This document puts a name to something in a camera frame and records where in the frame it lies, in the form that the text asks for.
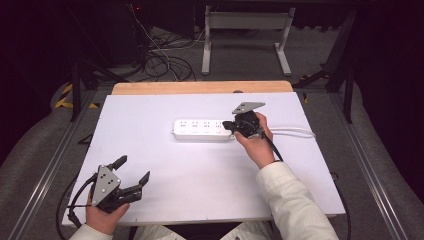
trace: silver metal bracket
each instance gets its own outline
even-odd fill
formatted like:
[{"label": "silver metal bracket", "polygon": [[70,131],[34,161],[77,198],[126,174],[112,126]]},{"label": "silver metal bracket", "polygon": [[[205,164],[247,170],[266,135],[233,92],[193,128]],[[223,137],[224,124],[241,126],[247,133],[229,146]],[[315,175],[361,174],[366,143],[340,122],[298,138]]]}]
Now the silver metal bracket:
[{"label": "silver metal bracket", "polygon": [[264,105],[264,102],[242,102],[236,109],[234,109],[233,114],[246,113]]},{"label": "silver metal bracket", "polygon": [[91,205],[96,206],[121,184],[121,180],[106,166],[99,167]]}]

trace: hand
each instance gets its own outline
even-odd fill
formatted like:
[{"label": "hand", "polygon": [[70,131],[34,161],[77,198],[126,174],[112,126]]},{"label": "hand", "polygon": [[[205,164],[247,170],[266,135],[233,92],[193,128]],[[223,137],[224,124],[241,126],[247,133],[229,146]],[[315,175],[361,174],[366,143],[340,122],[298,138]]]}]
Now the hand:
[{"label": "hand", "polygon": [[[272,140],[272,132],[267,126],[266,117],[260,113],[256,113],[259,119],[259,126],[265,131],[265,134]],[[246,149],[249,157],[262,169],[266,165],[275,161],[274,153],[265,138],[245,138],[241,133],[234,132],[237,141]]]},{"label": "hand", "polygon": [[[88,197],[87,204],[91,204],[90,196]],[[130,204],[125,203],[110,214],[103,212],[102,210],[94,206],[86,207],[86,224],[101,233],[113,235],[113,231],[115,230],[118,220],[121,219],[122,216],[124,216],[129,207]]]}]

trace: wooden table edge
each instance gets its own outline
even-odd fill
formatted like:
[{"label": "wooden table edge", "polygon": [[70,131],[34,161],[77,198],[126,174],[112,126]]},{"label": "wooden table edge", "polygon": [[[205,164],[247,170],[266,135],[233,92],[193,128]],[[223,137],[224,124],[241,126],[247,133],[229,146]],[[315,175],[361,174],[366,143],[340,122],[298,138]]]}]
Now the wooden table edge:
[{"label": "wooden table edge", "polygon": [[293,92],[288,81],[204,81],[117,83],[112,95]]}]

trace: power strip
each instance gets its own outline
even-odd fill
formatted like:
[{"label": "power strip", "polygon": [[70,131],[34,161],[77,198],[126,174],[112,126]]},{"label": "power strip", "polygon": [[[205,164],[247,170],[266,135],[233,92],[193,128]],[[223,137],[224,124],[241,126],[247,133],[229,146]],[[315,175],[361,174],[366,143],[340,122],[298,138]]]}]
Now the power strip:
[{"label": "power strip", "polygon": [[222,126],[224,120],[178,119],[172,133],[177,140],[228,141],[234,139]]}]

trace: white table surface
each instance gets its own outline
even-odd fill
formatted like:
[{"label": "white table surface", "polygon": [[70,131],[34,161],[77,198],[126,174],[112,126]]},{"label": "white table surface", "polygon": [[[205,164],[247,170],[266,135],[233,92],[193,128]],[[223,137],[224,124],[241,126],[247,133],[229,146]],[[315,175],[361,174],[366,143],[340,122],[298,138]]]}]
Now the white table surface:
[{"label": "white table surface", "polygon": [[[97,171],[122,155],[128,161],[114,173],[121,188],[150,180],[143,198],[131,204],[122,225],[181,224],[271,219],[255,181],[257,166],[236,141],[178,141],[177,119],[233,120],[241,102],[265,102],[256,109],[268,126],[310,129],[296,93],[111,95],[103,106],[72,197]],[[314,138],[275,135],[284,161],[310,189],[327,215],[345,213],[328,167]],[[88,188],[77,204],[85,204]],[[85,222],[85,210],[75,210]],[[65,214],[64,225],[72,225]]]}]

